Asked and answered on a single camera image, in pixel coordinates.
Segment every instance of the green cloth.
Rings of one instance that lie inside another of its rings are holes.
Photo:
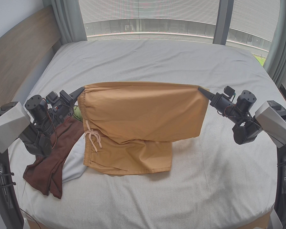
[[[75,105],[73,109],[74,109],[73,118],[83,122],[83,117],[82,117],[82,114],[80,112],[80,108],[77,105]]]

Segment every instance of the gray curtain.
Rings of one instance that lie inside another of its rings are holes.
[[[286,0],[281,0],[278,25],[264,68],[279,87],[286,70]]]
[[[44,6],[52,5],[61,33],[61,44],[86,41],[87,36],[78,0],[42,0]]]

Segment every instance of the brown garment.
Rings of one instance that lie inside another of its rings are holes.
[[[61,199],[62,196],[62,166],[77,140],[84,134],[82,122],[70,118],[56,128],[57,143],[48,157],[36,156],[33,164],[28,165],[23,178],[43,195]]]
[[[86,134],[84,165],[102,173],[169,171],[171,142],[197,137],[208,99],[198,86],[159,82],[102,82],[78,97]],[[101,145],[89,128],[97,131]]]

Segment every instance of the bed frame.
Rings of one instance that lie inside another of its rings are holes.
[[[28,74],[60,37],[50,5],[0,38],[0,106],[12,101]]]

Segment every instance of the cylindrical motor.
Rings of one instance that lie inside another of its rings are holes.
[[[28,99],[25,107],[35,121],[42,121],[47,117],[48,104],[40,95],[35,95]]]
[[[236,106],[241,112],[247,113],[255,102],[255,95],[248,90],[243,90],[241,95],[237,98]]]

